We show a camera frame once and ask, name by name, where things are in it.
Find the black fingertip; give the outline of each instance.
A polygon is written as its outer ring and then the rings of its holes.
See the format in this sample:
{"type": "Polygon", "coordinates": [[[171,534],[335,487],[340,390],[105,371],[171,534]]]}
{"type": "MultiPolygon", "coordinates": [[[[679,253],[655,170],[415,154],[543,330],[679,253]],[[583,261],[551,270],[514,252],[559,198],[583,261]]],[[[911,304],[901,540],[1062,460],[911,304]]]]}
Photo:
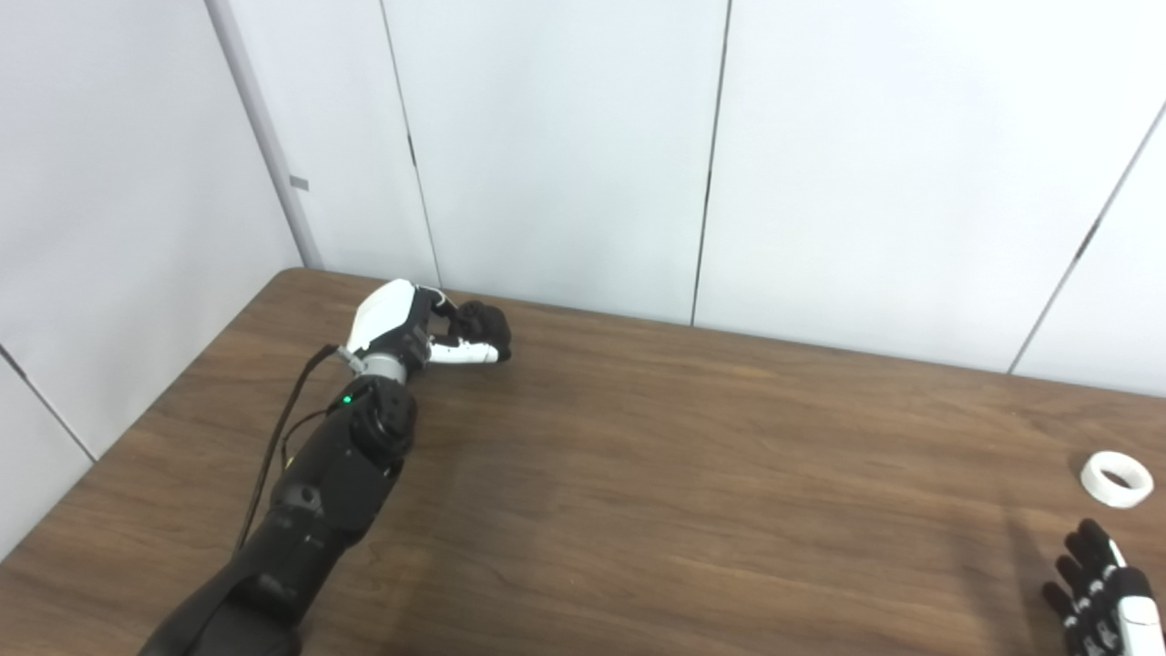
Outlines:
{"type": "Polygon", "coordinates": [[[1105,532],[1105,529],[1101,528],[1101,524],[1088,517],[1081,521],[1081,525],[1077,527],[1077,532],[1094,544],[1109,544],[1109,534],[1105,532]]]}
{"type": "Polygon", "coordinates": [[[1096,548],[1086,542],[1086,538],[1081,537],[1081,534],[1065,536],[1065,549],[1068,549],[1069,553],[1077,559],[1077,563],[1086,567],[1091,567],[1102,558],[1096,548]]]}
{"type": "Polygon", "coordinates": [[[1054,584],[1053,581],[1048,581],[1041,586],[1040,594],[1062,621],[1073,616],[1073,600],[1069,599],[1069,595],[1065,593],[1065,590],[1062,590],[1061,586],[1054,584]]]}
{"type": "Polygon", "coordinates": [[[1065,579],[1065,583],[1069,584],[1069,588],[1073,591],[1073,594],[1076,597],[1084,597],[1084,571],[1081,570],[1081,565],[1079,565],[1076,560],[1069,558],[1068,556],[1058,558],[1056,571],[1061,573],[1061,578],[1065,579]]]}
{"type": "Polygon", "coordinates": [[[1101,528],[1101,524],[1093,520],[1082,520],[1079,531],[1089,545],[1090,551],[1097,553],[1102,562],[1109,563],[1114,560],[1114,550],[1110,546],[1109,534],[1105,532],[1105,529],[1101,528]]]}

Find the tape roll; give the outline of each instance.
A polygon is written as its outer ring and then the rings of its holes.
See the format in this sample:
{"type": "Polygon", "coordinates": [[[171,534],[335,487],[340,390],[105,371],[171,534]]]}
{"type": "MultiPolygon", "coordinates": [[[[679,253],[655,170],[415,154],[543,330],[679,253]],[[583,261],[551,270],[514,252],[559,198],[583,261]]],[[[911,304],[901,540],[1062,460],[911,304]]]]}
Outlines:
{"type": "Polygon", "coordinates": [[[1081,485],[1094,499],[1110,508],[1133,508],[1154,492],[1154,478],[1137,460],[1116,451],[1098,451],[1089,457],[1081,470],[1081,485]],[[1123,486],[1105,473],[1126,484],[1123,486]]]}

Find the wood grain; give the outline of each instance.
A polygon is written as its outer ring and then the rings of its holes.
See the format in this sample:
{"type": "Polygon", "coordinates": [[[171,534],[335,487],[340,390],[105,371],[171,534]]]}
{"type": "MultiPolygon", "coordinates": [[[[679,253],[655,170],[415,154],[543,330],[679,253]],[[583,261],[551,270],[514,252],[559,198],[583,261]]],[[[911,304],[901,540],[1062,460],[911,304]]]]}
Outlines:
{"type": "MultiPolygon", "coordinates": [[[[0,565],[0,654],[135,654],[378,283],[273,280],[0,565]]],[[[1075,480],[1101,449],[1166,472],[1166,401],[497,302],[514,359],[416,382],[416,451],[305,654],[1060,654],[1038,588],[1084,516],[1166,581],[1166,495],[1075,480]]]]}

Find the white wall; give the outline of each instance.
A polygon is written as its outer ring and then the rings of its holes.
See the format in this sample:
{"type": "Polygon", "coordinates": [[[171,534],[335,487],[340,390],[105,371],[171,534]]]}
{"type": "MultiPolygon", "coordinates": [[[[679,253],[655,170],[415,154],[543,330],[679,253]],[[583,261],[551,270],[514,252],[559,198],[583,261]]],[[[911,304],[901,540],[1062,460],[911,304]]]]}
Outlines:
{"type": "Polygon", "coordinates": [[[702,253],[724,2],[209,2],[328,268],[995,372],[1166,98],[1160,1],[738,0],[702,253]]]}
{"type": "Polygon", "coordinates": [[[409,155],[378,0],[209,0],[236,28],[304,214],[329,270],[436,284],[421,190],[409,155]]]}
{"type": "Polygon", "coordinates": [[[442,282],[687,322],[725,3],[385,8],[442,282]]]}
{"type": "Polygon", "coordinates": [[[0,360],[0,559],[89,470],[89,458],[0,360]]]}
{"type": "Polygon", "coordinates": [[[696,324],[1006,371],[1166,98],[1164,26],[733,2],[696,324]]]}
{"type": "Polygon", "coordinates": [[[1166,396],[1166,126],[1161,122],[1016,373],[1166,396]]]}
{"type": "Polygon", "coordinates": [[[99,456],[300,258],[199,0],[0,3],[0,344],[99,456]]]}

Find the robotic hand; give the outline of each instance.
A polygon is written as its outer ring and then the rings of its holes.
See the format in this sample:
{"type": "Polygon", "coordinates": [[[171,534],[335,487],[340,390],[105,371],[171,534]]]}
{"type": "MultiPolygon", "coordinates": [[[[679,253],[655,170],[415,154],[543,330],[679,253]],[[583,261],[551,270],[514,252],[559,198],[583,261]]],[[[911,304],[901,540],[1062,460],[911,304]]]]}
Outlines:
{"type": "Polygon", "coordinates": [[[155,629],[139,656],[296,656],[296,627],[339,557],[368,531],[413,447],[416,403],[408,379],[429,362],[510,359],[501,310],[454,304],[438,289],[393,280],[357,309],[346,347],[309,361],[268,445],[262,472],[292,403],[318,361],[338,353],[356,378],[322,411],[324,421],[286,465],[259,528],[246,536],[257,485],[231,560],[155,629]],[[428,333],[430,313],[449,319],[428,333]]]}
{"type": "Polygon", "coordinates": [[[1061,618],[1069,656],[1166,656],[1150,581],[1126,565],[1109,535],[1084,520],[1065,538],[1073,557],[1056,560],[1072,597],[1053,581],[1045,600],[1061,618]]]}

